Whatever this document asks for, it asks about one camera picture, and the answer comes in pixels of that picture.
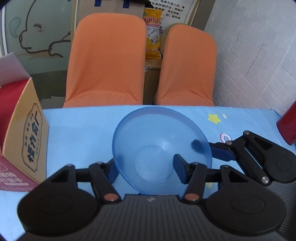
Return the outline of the blue translucent bowl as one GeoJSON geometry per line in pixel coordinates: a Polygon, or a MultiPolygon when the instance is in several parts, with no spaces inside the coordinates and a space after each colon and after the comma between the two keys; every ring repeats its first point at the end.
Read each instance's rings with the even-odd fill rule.
{"type": "Polygon", "coordinates": [[[118,124],[112,141],[113,160],[123,178],[143,195],[182,195],[173,157],[212,167],[208,140],[185,115],[161,107],[140,108],[118,124]]]}

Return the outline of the red thermos jug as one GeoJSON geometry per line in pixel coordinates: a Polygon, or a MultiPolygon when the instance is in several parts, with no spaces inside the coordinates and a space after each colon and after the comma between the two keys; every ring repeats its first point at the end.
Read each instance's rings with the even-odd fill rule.
{"type": "Polygon", "coordinates": [[[277,121],[276,126],[285,142],[292,146],[296,140],[296,101],[277,121]]]}

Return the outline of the right orange chair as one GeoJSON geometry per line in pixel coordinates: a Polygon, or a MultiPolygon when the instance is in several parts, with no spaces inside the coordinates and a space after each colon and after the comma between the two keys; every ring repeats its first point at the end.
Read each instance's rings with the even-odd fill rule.
{"type": "Polygon", "coordinates": [[[217,48],[199,29],[177,24],[165,41],[156,105],[214,106],[217,48]]]}

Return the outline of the orange chair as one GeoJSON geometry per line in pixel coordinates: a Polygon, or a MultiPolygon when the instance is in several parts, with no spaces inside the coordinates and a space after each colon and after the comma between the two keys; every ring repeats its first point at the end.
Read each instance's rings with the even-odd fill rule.
{"type": "Polygon", "coordinates": [[[127,14],[97,13],[75,31],[63,107],[141,105],[147,28],[127,14]]]}
{"type": "Polygon", "coordinates": [[[214,106],[217,48],[199,29],[177,24],[165,41],[156,105],[214,106]]]}

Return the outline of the red cracker box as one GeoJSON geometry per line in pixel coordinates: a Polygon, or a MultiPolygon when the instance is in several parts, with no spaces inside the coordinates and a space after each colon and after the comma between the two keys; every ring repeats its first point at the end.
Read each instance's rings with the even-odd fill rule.
{"type": "Polygon", "coordinates": [[[27,192],[46,179],[49,125],[33,80],[14,53],[1,57],[1,190],[27,192]]]}

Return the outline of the left orange chair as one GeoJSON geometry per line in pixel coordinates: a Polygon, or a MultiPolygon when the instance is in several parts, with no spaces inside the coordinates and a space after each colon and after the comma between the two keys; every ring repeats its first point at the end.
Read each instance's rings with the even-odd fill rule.
{"type": "Polygon", "coordinates": [[[127,14],[97,13],[75,31],[63,107],[141,105],[147,28],[127,14]]]}

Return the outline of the white chinese text poster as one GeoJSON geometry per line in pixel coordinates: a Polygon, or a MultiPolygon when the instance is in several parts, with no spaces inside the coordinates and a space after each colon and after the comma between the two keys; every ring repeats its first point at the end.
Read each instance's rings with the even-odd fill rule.
{"type": "Polygon", "coordinates": [[[161,26],[166,28],[172,24],[191,25],[196,15],[200,0],[155,0],[151,1],[154,9],[163,12],[161,26]]]}

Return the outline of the yellow snack bag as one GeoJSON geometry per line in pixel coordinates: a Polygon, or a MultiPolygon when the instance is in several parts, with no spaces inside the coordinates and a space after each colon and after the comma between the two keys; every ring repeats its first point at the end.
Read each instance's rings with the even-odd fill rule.
{"type": "Polygon", "coordinates": [[[159,51],[161,44],[162,23],[166,13],[162,10],[145,8],[143,20],[147,25],[146,59],[161,59],[159,51]]]}

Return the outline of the frosted glass panel with cartoon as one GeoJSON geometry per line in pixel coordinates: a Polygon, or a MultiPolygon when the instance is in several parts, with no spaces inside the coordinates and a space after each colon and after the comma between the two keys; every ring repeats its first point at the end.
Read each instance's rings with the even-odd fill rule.
{"type": "Polygon", "coordinates": [[[73,1],[9,1],[1,13],[4,52],[29,75],[67,70],[73,1]]]}

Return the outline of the brown cardboard box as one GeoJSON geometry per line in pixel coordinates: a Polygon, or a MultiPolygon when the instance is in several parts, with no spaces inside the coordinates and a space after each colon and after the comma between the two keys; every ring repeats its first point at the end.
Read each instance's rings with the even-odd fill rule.
{"type": "Polygon", "coordinates": [[[131,1],[78,1],[76,11],[78,20],[94,13],[120,13],[142,18],[144,4],[133,3],[131,1]]]}

